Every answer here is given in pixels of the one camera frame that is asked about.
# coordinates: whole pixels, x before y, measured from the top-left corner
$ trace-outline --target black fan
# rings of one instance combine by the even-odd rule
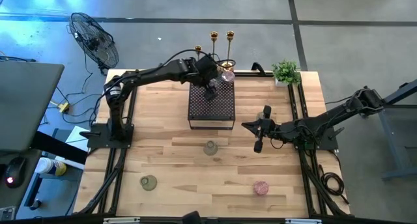
[[[101,73],[103,70],[116,67],[119,62],[113,36],[90,16],[76,12],[71,14],[70,30],[79,46],[98,64]]]

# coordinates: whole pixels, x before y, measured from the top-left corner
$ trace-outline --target wooden tabletop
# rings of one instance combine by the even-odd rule
[[[125,71],[110,70],[108,80]],[[309,115],[323,113],[326,107],[318,73],[301,75]],[[237,77],[233,130],[191,130],[187,120],[189,85],[163,81],[138,89],[134,141],[124,166],[117,215],[181,217],[198,210],[201,216],[212,217],[307,217],[298,152],[291,144],[276,150],[264,139],[262,153],[256,154],[253,134],[240,125],[254,121],[264,105],[272,107],[275,122],[293,120],[288,88],[275,87],[271,77]],[[108,117],[103,99],[98,122],[106,122]],[[203,152],[208,140],[219,145],[214,156]],[[109,149],[103,148],[87,158],[74,211],[86,206],[103,183],[108,153]],[[319,151],[317,159],[325,172],[341,175],[333,155]],[[145,175],[157,178],[153,191],[140,186],[139,179]],[[254,194],[253,183],[258,180],[270,185],[267,195]],[[317,193],[311,187],[318,210]],[[340,197],[332,198],[349,213]]]

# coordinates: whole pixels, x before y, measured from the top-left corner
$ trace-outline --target gray floor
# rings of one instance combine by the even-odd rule
[[[298,19],[326,21],[417,21],[415,0],[295,0]],[[265,19],[290,20],[288,0],[4,0],[1,14],[68,16],[71,12],[109,18],[186,18],[186,19]],[[172,53],[195,45],[210,48],[209,32],[219,31],[218,53],[225,56],[225,32],[234,30],[231,58],[238,69],[247,70],[252,62],[266,69],[282,59],[298,61],[292,25],[194,24],[194,23],[101,23],[115,37],[120,55],[117,68],[150,68]],[[417,27],[300,26],[308,70],[319,72],[326,101],[339,100],[368,85],[381,96],[417,77]],[[65,71],[59,87],[66,94],[78,92],[84,78],[84,56],[66,23],[41,21],[0,21],[0,50],[7,55],[31,57],[44,63],[62,63]],[[100,93],[104,77],[87,58],[94,71],[87,94]],[[87,94],[72,96],[75,102]],[[54,100],[62,97],[55,93]],[[95,97],[79,103],[73,114],[93,106]],[[417,102],[411,96],[410,102]],[[71,129],[55,109],[46,113],[54,128]],[[89,113],[68,118],[85,120]],[[416,222],[417,179],[381,180],[381,174],[394,169],[388,143],[377,116],[353,117],[341,126],[338,135],[343,178],[351,211],[358,217]],[[19,217],[62,215],[71,197],[48,193],[50,187],[63,190],[72,185],[42,185],[38,197],[48,208],[36,212],[21,210]]]

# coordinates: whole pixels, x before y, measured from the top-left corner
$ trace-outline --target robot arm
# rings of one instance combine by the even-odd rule
[[[205,98],[210,100],[216,96],[216,90],[209,83],[217,75],[216,63],[206,55],[198,61],[194,58],[177,59],[165,66],[127,71],[122,76],[114,76],[104,85],[106,101],[110,108],[108,125],[111,140],[123,140],[126,136],[122,108],[134,88],[165,80],[180,81],[182,84],[190,82],[206,88]]]
[[[251,131],[257,138],[253,150],[262,151],[262,139],[268,137],[283,143],[294,143],[299,149],[303,145],[319,146],[325,131],[356,114],[372,115],[383,109],[384,100],[375,90],[367,87],[356,91],[345,103],[317,116],[275,124],[270,119],[271,107],[265,106],[264,119],[255,122],[243,122],[242,126]]]

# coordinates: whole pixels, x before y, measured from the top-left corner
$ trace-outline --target green plant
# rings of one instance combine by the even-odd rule
[[[297,72],[297,63],[295,61],[286,61],[285,59],[277,64],[272,64],[274,77],[283,83],[300,84],[300,73]]]

